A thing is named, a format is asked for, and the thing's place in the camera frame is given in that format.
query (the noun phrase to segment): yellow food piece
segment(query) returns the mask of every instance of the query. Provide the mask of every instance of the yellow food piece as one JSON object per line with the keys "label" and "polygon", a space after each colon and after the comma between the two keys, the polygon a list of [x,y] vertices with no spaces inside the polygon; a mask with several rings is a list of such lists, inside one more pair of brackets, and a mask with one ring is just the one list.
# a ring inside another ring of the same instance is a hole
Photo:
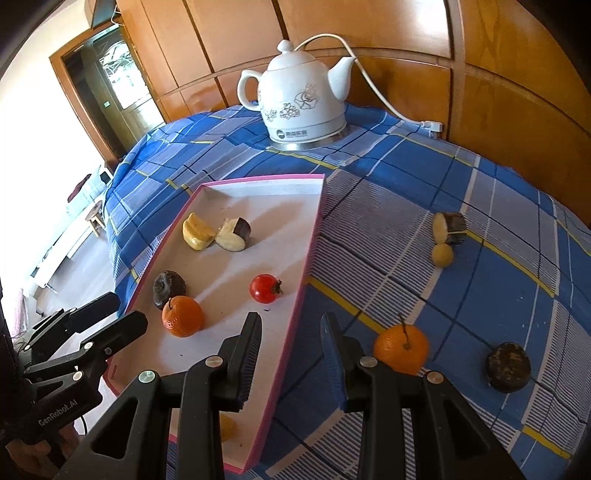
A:
{"label": "yellow food piece", "polygon": [[216,231],[191,213],[183,222],[183,238],[194,250],[203,250],[216,236]]}
{"label": "yellow food piece", "polygon": [[222,437],[222,442],[231,439],[234,435],[236,435],[236,420],[220,413],[220,436]]}
{"label": "yellow food piece", "polygon": [[452,248],[447,244],[435,245],[431,252],[431,260],[436,267],[448,267],[453,262]]}

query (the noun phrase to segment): kettle handle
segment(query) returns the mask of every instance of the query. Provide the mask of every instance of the kettle handle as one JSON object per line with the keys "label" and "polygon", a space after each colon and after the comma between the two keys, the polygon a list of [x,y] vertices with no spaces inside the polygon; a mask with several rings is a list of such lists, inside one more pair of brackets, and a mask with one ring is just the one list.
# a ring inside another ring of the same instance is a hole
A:
{"label": "kettle handle", "polygon": [[248,98],[246,98],[246,81],[251,77],[256,78],[257,82],[260,82],[262,73],[259,73],[255,70],[242,71],[242,75],[240,75],[240,80],[238,80],[238,100],[240,100],[240,103],[243,104],[249,110],[253,110],[254,112],[260,112],[261,106],[251,103],[251,101]]}

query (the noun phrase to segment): white tray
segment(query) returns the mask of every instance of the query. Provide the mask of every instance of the white tray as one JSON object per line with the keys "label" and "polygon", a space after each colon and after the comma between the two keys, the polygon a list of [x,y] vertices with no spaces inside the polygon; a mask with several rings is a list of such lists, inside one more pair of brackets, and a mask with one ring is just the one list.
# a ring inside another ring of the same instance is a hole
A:
{"label": "white tray", "polygon": [[[299,316],[302,283],[307,274],[319,218],[324,175],[279,175],[206,183],[178,214],[142,275],[127,311],[148,318],[146,334],[113,356],[105,381],[119,394],[139,373],[161,376],[189,369],[216,354],[222,341],[238,335],[248,312],[262,318],[261,349],[249,400],[240,413],[228,413],[237,435],[223,444],[225,467],[242,473],[256,465],[280,393]],[[224,218],[245,218],[252,227],[246,250],[227,252],[213,243],[201,252],[183,240],[183,221],[194,212],[217,228]],[[170,335],[152,302],[152,284],[162,270],[178,272],[187,295],[204,313],[201,331],[189,338]],[[249,294],[251,280],[270,273],[282,281],[284,295],[269,305]],[[178,411],[170,433],[176,438]]]}

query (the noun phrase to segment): bed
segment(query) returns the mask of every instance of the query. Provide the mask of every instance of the bed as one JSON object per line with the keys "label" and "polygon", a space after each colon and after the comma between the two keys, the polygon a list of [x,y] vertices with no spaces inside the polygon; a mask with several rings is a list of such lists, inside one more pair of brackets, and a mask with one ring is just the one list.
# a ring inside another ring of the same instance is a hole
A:
{"label": "bed", "polygon": [[[367,353],[402,313],[429,338],[426,368],[452,381],[525,476],[558,478],[591,407],[589,230],[508,168],[380,109],[348,105],[346,117],[346,138],[303,153],[269,147],[260,116],[240,107],[146,135],[106,194],[122,310],[198,185],[323,173],[323,225],[261,463],[227,478],[356,476],[362,419],[336,408],[325,381],[318,319],[326,311]],[[444,270],[430,261],[437,211],[462,212],[469,229]],[[527,386],[508,395],[483,374],[488,352],[506,341],[522,345],[532,366]],[[414,478],[414,459],[407,460],[407,478]]]}

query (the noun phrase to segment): dark brown fruit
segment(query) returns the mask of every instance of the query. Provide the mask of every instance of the dark brown fruit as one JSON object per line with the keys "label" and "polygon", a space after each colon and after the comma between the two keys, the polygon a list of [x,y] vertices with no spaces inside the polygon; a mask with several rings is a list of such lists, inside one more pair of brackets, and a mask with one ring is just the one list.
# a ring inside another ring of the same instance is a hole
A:
{"label": "dark brown fruit", "polygon": [[513,342],[495,348],[486,357],[485,370],[491,387],[501,393],[522,389],[531,376],[530,359],[522,347]]}
{"label": "dark brown fruit", "polygon": [[172,270],[159,273],[152,286],[152,297],[158,310],[162,310],[169,299],[186,293],[187,286],[183,278]]}

